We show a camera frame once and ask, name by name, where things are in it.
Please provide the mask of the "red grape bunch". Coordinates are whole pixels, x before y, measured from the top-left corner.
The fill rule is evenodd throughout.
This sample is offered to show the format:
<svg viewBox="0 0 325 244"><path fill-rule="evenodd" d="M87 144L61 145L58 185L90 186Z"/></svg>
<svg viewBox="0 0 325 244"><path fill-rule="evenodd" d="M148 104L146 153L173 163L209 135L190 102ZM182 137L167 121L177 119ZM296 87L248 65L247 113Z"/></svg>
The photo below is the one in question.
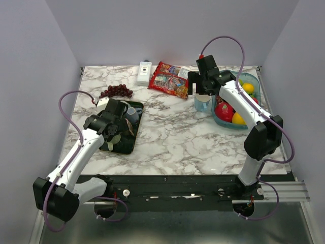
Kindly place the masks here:
<svg viewBox="0 0 325 244"><path fill-rule="evenodd" d="M131 98L133 96L133 91L127 88L125 84L109 85L106 90L100 93L99 98L100 99L104 97L111 98L115 96Z"/></svg>

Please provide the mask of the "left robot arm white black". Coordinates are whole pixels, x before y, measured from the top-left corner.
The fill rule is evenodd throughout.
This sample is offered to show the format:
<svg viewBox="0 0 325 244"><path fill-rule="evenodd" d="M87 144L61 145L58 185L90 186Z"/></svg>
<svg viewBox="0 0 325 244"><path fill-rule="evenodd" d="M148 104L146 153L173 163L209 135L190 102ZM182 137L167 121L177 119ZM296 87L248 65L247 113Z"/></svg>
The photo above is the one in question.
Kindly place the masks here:
<svg viewBox="0 0 325 244"><path fill-rule="evenodd" d="M126 124L127 104L109 99L104 110L88 117L78 139L64 160L45 178L33 183L36 207L67 222L79 205L98 197L102 201L114 196L113 181L108 176L95 175L90 180L77 182L93 154L120 134Z"/></svg>

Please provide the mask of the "light green mug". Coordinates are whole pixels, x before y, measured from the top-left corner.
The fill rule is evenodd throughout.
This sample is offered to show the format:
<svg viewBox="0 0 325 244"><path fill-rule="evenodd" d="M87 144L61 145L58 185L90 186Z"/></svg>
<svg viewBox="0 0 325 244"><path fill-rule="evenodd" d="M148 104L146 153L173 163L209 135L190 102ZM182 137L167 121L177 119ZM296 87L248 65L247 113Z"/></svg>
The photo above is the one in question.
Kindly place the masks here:
<svg viewBox="0 0 325 244"><path fill-rule="evenodd" d="M114 145L119 143L120 140L121 140L121 135L117 134L110 141L108 141L107 142L108 151L112 151L114 149Z"/></svg>

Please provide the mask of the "red dragon fruit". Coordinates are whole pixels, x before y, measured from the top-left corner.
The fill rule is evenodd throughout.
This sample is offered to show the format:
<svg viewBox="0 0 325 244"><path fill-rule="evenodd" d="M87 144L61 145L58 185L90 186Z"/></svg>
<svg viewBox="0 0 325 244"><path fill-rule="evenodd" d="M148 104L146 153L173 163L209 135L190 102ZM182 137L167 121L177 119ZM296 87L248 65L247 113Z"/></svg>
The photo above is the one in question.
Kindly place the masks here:
<svg viewBox="0 0 325 244"><path fill-rule="evenodd" d="M220 102L216 105L215 108L215 114L216 116L228 123L232 122L232 118L234 115L234 111L233 108L230 104L228 104L227 102Z"/></svg>

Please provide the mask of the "dark green tray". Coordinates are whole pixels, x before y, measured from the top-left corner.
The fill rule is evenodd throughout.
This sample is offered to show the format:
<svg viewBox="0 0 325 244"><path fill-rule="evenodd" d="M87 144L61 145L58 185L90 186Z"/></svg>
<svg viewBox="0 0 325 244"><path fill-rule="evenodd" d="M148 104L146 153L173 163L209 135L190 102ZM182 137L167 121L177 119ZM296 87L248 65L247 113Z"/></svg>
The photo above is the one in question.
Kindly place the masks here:
<svg viewBox="0 0 325 244"><path fill-rule="evenodd" d="M126 101L126 102L128 102L131 107L142 108L144 110L144 104L143 103L135 102L135 101ZM138 133L138 130L139 130L139 127L140 127L140 121L141 121L142 115L143 115L143 113L140 115L140 120L136 124L132 124L133 133L135 135L134 137L132 137L132 136L124 136L122 134L122 132L121 132L120 133L121 140L119 141L119 143L114 145L114 149L112 151L108 151L107 142L105 142L100 147L100 150L108 152L108 153L116 153L116 154L123 154L123 155L131 154L133 152L133 150L134 150L134 146L135 146L135 142L136 142L136 138L137 138L137 133Z"/></svg>

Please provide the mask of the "teal plastic fruit bowl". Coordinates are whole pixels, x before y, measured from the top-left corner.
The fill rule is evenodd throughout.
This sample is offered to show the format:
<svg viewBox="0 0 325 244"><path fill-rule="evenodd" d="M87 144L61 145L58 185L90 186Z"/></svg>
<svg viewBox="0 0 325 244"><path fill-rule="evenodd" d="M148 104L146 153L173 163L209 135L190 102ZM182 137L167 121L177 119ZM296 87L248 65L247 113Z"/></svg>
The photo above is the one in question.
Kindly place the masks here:
<svg viewBox="0 0 325 244"><path fill-rule="evenodd" d="M239 79L241 79L243 81L243 83L250 83L254 86L254 93L250 94L250 96L253 98L257 98L258 99L258 102L259 102L259 105L262 104L261 102L261 87L260 87L260 83L259 83L259 80L249 74L249 73L241 73L240 74L240 77ZM229 128L229 129L233 129L233 130L247 130L248 127L246 125L236 125L236 124L233 124L233 123L228 123L228 122L225 122L221 119L219 119L216 114L215 114L215 108L216 108L216 105L217 105L217 102L216 102L216 95L213 95L211 97L211 113L212 113L212 116L215 120L215 122L219 125L219 126L222 126L222 127L225 127L225 128Z"/></svg>

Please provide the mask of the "light blue mug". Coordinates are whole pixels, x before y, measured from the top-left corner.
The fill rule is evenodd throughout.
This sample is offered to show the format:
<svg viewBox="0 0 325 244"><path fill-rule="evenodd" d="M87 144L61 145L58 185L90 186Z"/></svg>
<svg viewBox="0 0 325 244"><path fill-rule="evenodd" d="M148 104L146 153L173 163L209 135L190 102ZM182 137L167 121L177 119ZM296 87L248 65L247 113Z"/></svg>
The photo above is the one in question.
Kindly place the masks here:
<svg viewBox="0 0 325 244"><path fill-rule="evenodd" d="M194 107L198 112L211 112L211 96L196 94L194 97Z"/></svg>

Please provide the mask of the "yellow lemon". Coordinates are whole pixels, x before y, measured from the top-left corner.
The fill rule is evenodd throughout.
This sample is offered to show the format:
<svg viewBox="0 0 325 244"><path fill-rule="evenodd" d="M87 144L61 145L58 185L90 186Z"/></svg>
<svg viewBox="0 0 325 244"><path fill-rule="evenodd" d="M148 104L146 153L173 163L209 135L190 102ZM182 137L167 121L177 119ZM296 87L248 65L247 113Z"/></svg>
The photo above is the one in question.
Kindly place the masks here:
<svg viewBox="0 0 325 244"><path fill-rule="evenodd" d="M241 115L237 112L233 114L232 117L232 123L236 125L246 125L244 119L241 117Z"/></svg>

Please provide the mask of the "yellow orange fruit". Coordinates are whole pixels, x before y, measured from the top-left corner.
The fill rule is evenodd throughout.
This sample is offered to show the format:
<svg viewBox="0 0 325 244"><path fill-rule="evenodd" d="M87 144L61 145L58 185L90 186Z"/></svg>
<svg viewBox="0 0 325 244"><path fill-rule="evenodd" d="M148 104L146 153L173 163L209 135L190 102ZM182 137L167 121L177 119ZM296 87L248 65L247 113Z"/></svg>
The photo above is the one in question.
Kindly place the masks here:
<svg viewBox="0 0 325 244"><path fill-rule="evenodd" d="M250 84L250 83L244 83L242 88L248 94L254 93L254 86L252 84Z"/></svg>

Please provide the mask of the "white power strip box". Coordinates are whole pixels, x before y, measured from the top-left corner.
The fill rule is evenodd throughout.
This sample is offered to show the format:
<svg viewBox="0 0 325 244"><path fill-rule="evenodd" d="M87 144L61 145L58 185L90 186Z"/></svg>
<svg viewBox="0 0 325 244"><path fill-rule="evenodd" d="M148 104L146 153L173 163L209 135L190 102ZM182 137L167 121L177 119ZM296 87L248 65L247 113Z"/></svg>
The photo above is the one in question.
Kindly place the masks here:
<svg viewBox="0 0 325 244"><path fill-rule="evenodd" d="M140 62L136 84L138 86L148 86L151 75L152 62L148 60Z"/></svg>

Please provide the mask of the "grey blue mug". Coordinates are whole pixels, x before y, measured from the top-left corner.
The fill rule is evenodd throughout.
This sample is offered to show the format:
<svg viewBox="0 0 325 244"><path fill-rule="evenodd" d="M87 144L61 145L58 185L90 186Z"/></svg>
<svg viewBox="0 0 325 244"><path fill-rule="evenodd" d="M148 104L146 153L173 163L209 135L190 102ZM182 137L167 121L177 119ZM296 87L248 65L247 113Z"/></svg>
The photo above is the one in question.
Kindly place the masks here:
<svg viewBox="0 0 325 244"><path fill-rule="evenodd" d="M140 120L142 108L129 107L126 111L125 117L131 124L136 124Z"/></svg>

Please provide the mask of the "red snack bag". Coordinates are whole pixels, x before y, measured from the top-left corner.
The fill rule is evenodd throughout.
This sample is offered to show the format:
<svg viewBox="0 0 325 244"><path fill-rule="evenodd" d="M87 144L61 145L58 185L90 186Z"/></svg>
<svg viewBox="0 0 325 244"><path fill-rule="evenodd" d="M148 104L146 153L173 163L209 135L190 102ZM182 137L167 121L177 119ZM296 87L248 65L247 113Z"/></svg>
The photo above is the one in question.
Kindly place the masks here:
<svg viewBox="0 0 325 244"><path fill-rule="evenodd" d="M187 68L159 62L149 81L148 88L187 99L189 72L190 70Z"/></svg>

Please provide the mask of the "purple grapes in bowl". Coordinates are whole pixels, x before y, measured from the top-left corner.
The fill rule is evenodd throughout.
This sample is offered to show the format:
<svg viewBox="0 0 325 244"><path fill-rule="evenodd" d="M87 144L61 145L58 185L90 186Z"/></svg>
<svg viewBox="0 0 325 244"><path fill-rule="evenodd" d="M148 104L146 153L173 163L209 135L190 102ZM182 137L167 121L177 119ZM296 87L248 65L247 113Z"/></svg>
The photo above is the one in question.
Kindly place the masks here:
<svg viewBox="0 0 325 244"><path fill-rule="evenodd" d="M216 96L216 102L217 102L217 104L223 102L223 99L221 98L221 96L219 96L219 95Z"/></svg>

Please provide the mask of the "aluminium rail frame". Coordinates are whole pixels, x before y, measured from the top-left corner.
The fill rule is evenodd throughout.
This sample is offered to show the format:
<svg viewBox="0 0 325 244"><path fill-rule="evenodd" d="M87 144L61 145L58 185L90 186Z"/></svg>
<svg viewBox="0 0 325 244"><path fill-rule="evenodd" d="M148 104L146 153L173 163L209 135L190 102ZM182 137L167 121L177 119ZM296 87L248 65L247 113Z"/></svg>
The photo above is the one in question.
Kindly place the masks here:
<svg viewBox="0 0 325 244"><path fill-rule="evenodd" d="M53 233L40 213L31 243L318 243L310 197L293 175L264 175L262 200L234 201L232 211L118 212L114 202L91 199L66 228Z"/></svg>

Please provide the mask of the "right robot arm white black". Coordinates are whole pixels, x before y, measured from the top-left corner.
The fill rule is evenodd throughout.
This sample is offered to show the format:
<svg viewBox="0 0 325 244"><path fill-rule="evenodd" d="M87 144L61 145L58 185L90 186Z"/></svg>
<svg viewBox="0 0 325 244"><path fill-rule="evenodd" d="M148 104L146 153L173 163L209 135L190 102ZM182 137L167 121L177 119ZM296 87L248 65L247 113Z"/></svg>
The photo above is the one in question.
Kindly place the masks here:
<svg viewBox="0 0 325 244"><path fill-rule="evenodd" d="M198 71L188 73L188 94L192 85L200 95L219 95L243 118L249 129L244 141L247 157L238 175L240 183L234 185L234 194L245 199L252 193L251 185L263 168L263 159L275 152L281 144L283 119L263 110L248 95L230 71L220 71L212 55L196 60Z"/></svg>

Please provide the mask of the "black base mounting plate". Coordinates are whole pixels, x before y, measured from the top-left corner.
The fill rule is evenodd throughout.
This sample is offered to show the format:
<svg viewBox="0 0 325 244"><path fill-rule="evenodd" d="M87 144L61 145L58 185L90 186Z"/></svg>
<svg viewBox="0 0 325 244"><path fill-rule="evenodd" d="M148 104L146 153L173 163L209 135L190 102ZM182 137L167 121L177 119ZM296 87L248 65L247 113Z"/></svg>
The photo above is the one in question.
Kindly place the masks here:
<svg viewBox="0 0 325 244"><path fill-rule="evenodd" d="M106 175L118 212L232 211L239 203L262 200L261 186L243 186L236 175Z"/></svg>

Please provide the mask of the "brown striped mug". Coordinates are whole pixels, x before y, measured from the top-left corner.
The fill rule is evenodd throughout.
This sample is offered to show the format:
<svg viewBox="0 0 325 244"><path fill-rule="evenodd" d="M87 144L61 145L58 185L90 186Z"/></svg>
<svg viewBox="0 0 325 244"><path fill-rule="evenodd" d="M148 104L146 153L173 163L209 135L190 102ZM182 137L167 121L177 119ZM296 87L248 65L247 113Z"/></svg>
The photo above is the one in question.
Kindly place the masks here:
<svg viewBox="0 0 325 244"><path fill-rule="evenodd" d="M124 136L132 136L132 137L134 137L135 135L133 133L133 126L132 126L131 122L127 118L125 118L124 120L125 120L126 128L122 132L122 134Z"/></svg>

